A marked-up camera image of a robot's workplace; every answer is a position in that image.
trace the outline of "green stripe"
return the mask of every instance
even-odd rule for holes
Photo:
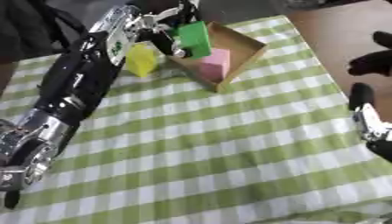
[[[246,185],[244,187],[219,190],[216,192],[197,194],[193,196],[187,196],[180,199],[164,200],[150,204],[128,206],[125,208],[119,208],[116,210],[105,211],[100,213],[94,213],[95,223],[104,223],[100,221],[105,221],[105,218],[111,214],[113,216],[121,216],[128,223],[138,223],[141,221],[152,221],[167,219],[170,217],[195,214],[203,211],[222,209],[225,207],[235,207],[238,205],[245,205],[249,203],[260,202],[264,200],[272,200],[274,198],[282,196],[297,195],[300,193],[306,193],[310,190],[315,189],[313,183],[317,183],[317,190],[326,189],[329,187],[334,187],[338,185],[350,184],[353,182],[359,182],[363,180],[368,180],[368,172],[358,172],[358,170],[363,170],[368,168],[374,178],[389,175],[390,167],[386,163],[381,163],[380,159],[373,159],[369,162],[350,164],[337,169],[317,171],[301,176],[296,176],[292,178],[282,178],[279,180],[256,183],[251,185]],[[218,167],[214,163],[210,164],[211,168]],[[355,175],[346,175],[346,178],[341,177],[341,173],[355,173]],[[86,195],[79,195],[77,198],[86,197]],[[151,211],[159,211],[161,208],[165,207],[183,207],[183,209],[173,210],[170,214],[168,213],[152,213]],[[64,219],[55,223],[75,223],[79,221],[81,223],[85,222],[86,219],[91,218],[91,215],[75,217],[70,219]]]
[[[237,126],[237,127],[232,127],[230,129],[226,130],[221,130],[221,131],[226,131],[227,133],[227,139],[230,140],[236,140],[236,139],[242,139],[245,137],[249,137],[247,134],[243,133],[254,133],[254,135],[263,135],[263,134],[268,134],[274,131],[279,131],[279,130],[286,130],[286,129],[294,129],[297,127],[300,127],[305,124],[312,124],[312,123],[318,123],[318,122],[324,122],[324,121],[329,121],[334,118],[340,118],[344,116],[344,113],[339,113],[337,111],[342,111],[340,107],[335,107],[335,108],[327,108],[327,109],[322,109],[319,111],[315,111],[312,113],[309,113],[308,115],[301,115],[299,118],[297,115],[287,117],[284,120],[283,119],[276,119],[273,121],[266,121],[266,122],[256,122],[250,125],[242,125],[242,126]],[[222,140],[221,139],[216,139],[216,136],[218,135],[217,131],[210,131],[204,134],[207,139],[204,139],[203,141],[200,141],[200,135],[188,135],[188,136],[182,136],[180,139],[176,139],[175,141],[176,144],[187,144],[188,146],[185,148],[189,148],[190,146],[195,147],[200,144],[200,142],[203,142],[202,145],[209,145],[209,144],[218,144]],[[333,147],[333,146],[340,146],[339,141],[336,141],[337,143],[334,144],[328,144],[326,146]],[[280,151],[284,151],[285,147],[290,146],[283,146],[278,149]],[[148,153],[146,150],[153,150],[153,153]],[[127,150],[108,150],[108,157],[111,159],[111,157],[117,158],[121,154],[134,154],[135,158],[140,157],[139,155],[149,155],[149,154],[156,154],[159,152],[163,152],[166,150],[174,150],[174,149],[163,149],[163,148],[158,148],[156,145],[153,145],[150,143],[150,147],[143,146],[143,145],[138,145],[135,147],[129,147]],[[320,152],[320,148],[314,149],[317,152]],[[298,155],[295,155],[294,152],[290,152],[289,154],[293,154],[292,156],[298,157],[301,154],[299,153],[304,153],[302,150],[298,150]],[[187,164],[181,164],[178,166],[173,166],[173,167],[162,167],[158,168],[152,171],[142,171],[138,173],[130,173],[122,176],[117,176],[113,178],[103,178],[94,182],[85,182],[85,183],[80,183],[76,185],[70,185],[66,187],[60,187],[57,189],[48,189],[44,190],[42,192],[35,192],[35,193],[27,193],[24,195],[24,198],[26,198],[26,201],[21,203],[21,206],[24,208],[27,207],[34,207],[34,206],[43,206],[43,205],[50,205],[52,203],[57,203],[61,201],[66,201],[66,200],[76,200],[81,197],[88,197],[88,196],[93,196],[93,195],[99,195],[99,194],[104,194],[104,193],[110,193],[110,192],[115,192],[115,191],[121,191],[121,190],[126,190],[126,189],[133,189],[137,188],[140,186],[149,186],[149,185],[157,185],[159,183],[165,183],[165,182],[170,182],[170,181],[175,181],[175,180],[180,180],[180,179],[191,179],[191,178],[196,178],[199,176],[204,176],[212,173],[222,173],[224,172],[227,168],[225,165],[222,165],[222,163],[230,163],[230,170],[235,170],[235,169],[242,169],[242,168],[249,168],[253,167],[255,164],[258,163],[268,163],[270,160],[268,158],[262,157],[262,155],[257,155],[258,153],[263,154],[263,151],[245,151],[242,156],[239,155],[233,155],[229,157],[216,157],[216,158],[211,158],[207,161],[200,161],[200,162],[194,162],[194,163],[187,163]],[[282,161],[287,159],[287,156],[285,153],[282,155],[279,155],[276,160]],[[105,162],[106,157],[99,157],[100,159],[100,165],[106,164]],[[248,159],[244,158],[251,158],[254,161],[252,163],[249,162]],[[85,159],[88,159],[88,161],[92,161],[92,157],[85,157]],[[83,162],[83,160],[78,160],[77,165],[79,164],[86,164],[86,160]],[[206,167],[208,164],[214,164],[214,168],[209,171],[204,169],[203,167]],[[167,178],[162,178],[164,176],[163,173],[177,173],[178,175],[170,175],[170,177]],[[122,183],[123,181],[127,179],[132,179],[131,183],[127,183],[127,185],[113,185],[112,188],[99,188],[97,191],[91,191],[91,192],[81,192],[78,191],[78,189],[81,189],[82,187],[85,189],[94,189],[94,186],[107,186],[109,183]]]
[[[150,127],[145,126],[146,121],[150,119],[137,119],[117,126],[108,126],[103,129],[94,129],[85,132],[79,132],[78,135],[73,139],[73,144],[85,143],[96,139],[116,137],[126,133],[137,133],[144,130],[159,130],[167,125],[178,125],[182,123],[196,122],[195,120],[193,120],[192,117],[192,115],[194,114],[200,114],[201,121],[205,121],[220,116],[230,116],[236,114],[238,112],[233,111],[232,109],[235,109],[238,106],[242,108],[242,111],[250,111],[259,109],[260,107],[269,107],[273,105],[281,105],[295,101],[302,101],[305,99],[311,99],[317,96],[323,96],[325,94],[333,93],[336,93],[335,86],[333,84],[328,84],[318,88],[308,88],[290,93],[275,94],[271,97],[266,97],[262,99],[256,98],[250,101],[243,101],[241,103],[228,103],[220,107],[215,107],[213,110],[211,110],[211,108],[203,108],[198,111],[184,112],[176,115],[153,117],[150,119],[154,122],[154,125]]]

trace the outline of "robotic hand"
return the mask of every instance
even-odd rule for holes
[[[152,2],[159,2],[159,7]],[[150,40],[167,55],[188,57],[166,32],[199,19],[188,0],[136,0],[112,8],[62,54],[45,75],[39,98],[18,124],[0,120],[0,191],[14,208],[20,191],[42,179],[54,159],[98,107],[129,47]]]
[[[392,49],[392,34],[377,31],[374,42]],[[392,50],[372,52],[350,62],[348,72],[351,75],[381,74],[391,75]],[[382,122],[375,110],[373,89],[364,83],[355,83],[352,87],[349,108],[357,123],[360,135],[367,142],[367,147],[382,158],[392,163],[392,123]]]

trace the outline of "hand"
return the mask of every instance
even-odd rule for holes
[[[390,76],[392,67],[392,34],[377,31],[373,35],[373,40],[380,46],[385,46],[389,50],[372,52],[365,56],[354,59],[350,62],[348,72],[351,75],[381,74]]]

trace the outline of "cube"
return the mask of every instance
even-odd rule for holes
[[[212,48],[211,55],[204,57],[199,64],[199,73],[202,78],[221,82],[230,70],[230,51]]]

